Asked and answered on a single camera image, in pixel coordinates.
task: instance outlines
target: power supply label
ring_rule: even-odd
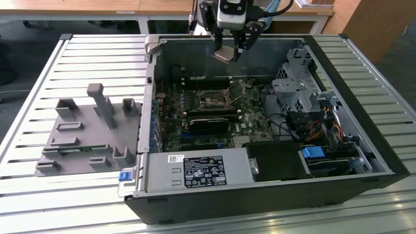
[[[222,156],[183,158],[182,172],[189,189],[226,185]]]

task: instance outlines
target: gray plastic part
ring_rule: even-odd
[[[74,121],[75,120],[75,117],[73,116],[73,113],[71,111],[74,109],[77,109],[77,105],[75,103],[73,102],[73,99],[69,98],[69,99],[59,99],[57,101],[57,105],[55,105],[55,112],[58,114],[58,116],[63,119],[63,120],[71,120]]]
[[[81,122],[66,122],[66,123],[59,123],[55,126],[55,130],[62,132],[62,131],[71,131],[71,130],[81,130],[83,129],[83,125]]]
[[[123,116],[135,116],[138,115],[138,110],[135,107],[134,99],[125,98],[122,99],[121,108],[123,112]]]
[[[53,138],[50,141],[50,146],[74,146],[74,145],[78,145],[78,139],[75,137]]]
[[[97,104],[97,108],[99,110],[99,114],[105,120],[107,127],[111,129],[115,125],[115,120],[111,116],[113,107],[110,105],[109,99],[102,96],[103,87],[99,83],[93,83],[87,85],[86,94],[93,98]]]
[[[103,156],[102,157],[90,157],[87,164],[93,169],[102,169],[102,168],[107,168],[110,166],[110,163],[109,163],[106,157],[103,157]]]
[[[123,148],[123,153],[121,154],[118,149],[114,148],[111,151],[111,159],[117,163],[118,167],[123,168],[127,167],[133,161],[134,161],[134,156],[129,152],[129,149],[125,147]]]
[[[130,109],[137,111],[137,115],[133,116],[125,115],[121,103],[111,105],[110,116],[115,128],[110,129],[103,116],[95,114],[94,105],[79,105],[71,109],[73,106],[67,105],[70,102],[63,100],[61,103],[65,103],[77,121],[57,117],[38,162],[54,160],[58,170],[45,170],[43,167],[35,166],[34,175],[57,176],[110,172],[131,167],[135,161],[141,104],[126,101],[126,104],[131,105]],[[113,159],[113,149],[117,149],[121,155],[115,159]],[[90,162],[89,158],[95,157],[106,158],[103,164]]]
[[[43,159],[35,164],[35,169],[42,173],[57,172],[59,169],[58,163],[54,160]]]

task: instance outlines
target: white label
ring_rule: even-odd
[[[134,11],[117,11],[117,14],[135,14]]]
[[[169,155],[167,162],[182,162],[182,155]]]

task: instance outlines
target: robotic arm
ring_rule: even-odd
[[[277,11],[279,0],[271,0],[266,11],[253,5],[253,0],[202,0],[198,4],[203,29],[213,36],[213,57],[229,63],[237,62],[243,50],[249,50],[262,31],[267,28],[271,18],[282,14],[293,5]],[[233,48],[222,46],[222,31],[229,29],[233,35]]]

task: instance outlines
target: blue latch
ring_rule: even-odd
[[[303,158],[315,158],[315,157],[325,157],[322,148],[319,148],[318,146],[313,146],[313,147],[306,147],[301,150],[301,153],[303,155]]]
[[[131,172],[119,172],[118,181],[130,181],[131,180]]]

